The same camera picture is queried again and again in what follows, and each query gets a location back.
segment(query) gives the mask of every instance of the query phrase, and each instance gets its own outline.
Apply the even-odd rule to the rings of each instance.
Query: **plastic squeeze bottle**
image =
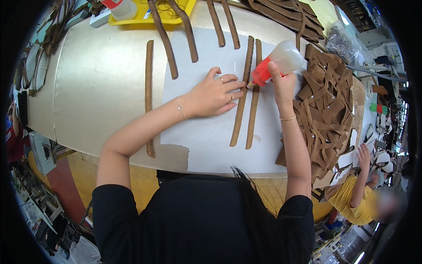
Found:
[[[293,44],[291,40],[284,40],[280,42],[274,50],[266,57],[252,74],[252,81],[248,87],[253,87],[255,84],[265,86],[271,80],[271,74],[268,71],[268,63],[274,62],[280,69],[281,76],[284,76],[292,71],[297,70],[303,64],[304,58],[302,54]]]
[[[133,19],[138,13],[138,6],[132,0],[100,0],[110,9],[116,21]]]
[[[373,112],[378,112],[381,114],[388,114],[388,108],[386,106],[382,106],[376,103],[371,103],[369,109]]]

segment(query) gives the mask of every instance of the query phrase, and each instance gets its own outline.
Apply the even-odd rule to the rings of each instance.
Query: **yellow tray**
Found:
[[[148,11],[148,1],[147,0],[133,0],[135,4],[138,6],[138,13],[136,14],[135,18],[130,20],[122,20],[116,21],[111,15],[108,18],[108,23],[112,26],[117,25],[128,25],[128,24],[153,24],[154,20],[152,19],[152,15],[149,15],[149,18],[143,19],[145,13]],[[189,16],[192,12],[193,5],[195,4],[196,0],[175,0],[179,7],[186,12]],[[155,6],[157,7],[158,13],[160,14],[161,21],[163,24],[180,24],[182,23],[182,19],[176,14],[176,12],[170,7],[167,1],[165,0],[157,0],[155,2]]]

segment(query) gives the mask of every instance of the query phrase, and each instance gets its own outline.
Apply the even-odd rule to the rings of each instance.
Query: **black t-shirt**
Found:
[[[161,185],[140,215],[128,188],[97,187],[92,193],[94,235],[103,261],[252,263],[237,184],[219,176],[185,176]],[[308,263],[315,237],[311,200],[290,198],[277,222],[280,263]]]

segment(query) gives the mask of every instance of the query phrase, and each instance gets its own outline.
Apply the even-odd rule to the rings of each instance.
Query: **worker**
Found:
[[[216,78],[221,71],[214,67],[190,92],[134,119],[105,142],[92,193],[94,236],[105,263],[309,262],[315,238],[311,162],[294,118],[296,76],[281,77],[273,62],[268,69],[289,153],[278,215],[269,213],[255,184],[236,168],[234,178],[188,175],[166,182],[138,215],[129,158],[161,131],[192,117],[223,114],[243,96],[233,91],[246,83],[234,74]]]
[[[390,198],[380,197],[380,199],[371,199],[372,189],[379,185],[380,178],[384,179],[377,169],[369,172],[371,165],[371,154],[365,143],[358,147],[357,157],[360,164],[360,173],[356,177],[349,175],[343,184],[329,186],[325,188],[325,198],[341,213],[349,222],[356,225],[366,225],[370,223],[374,217],[379,219],[397,219],[398,205],[386,207],[379,206]]]
[[[24,155],[24,146],[30,146],[30,141],[29,137],[24,135],[24,129],[18,120],[14,102],[7,111],[5,140],[10,170],[14,167],[23,175],[24,168],[18,160]]]

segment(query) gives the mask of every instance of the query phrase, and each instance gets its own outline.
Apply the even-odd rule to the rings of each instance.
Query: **red shirt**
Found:
[[[24,154],[24,145],[29,146],[29,137],[24,137],[24,130],[19,124],[19,134],[15,136],[13,126],[6,131],[7,161],[14,162]]]

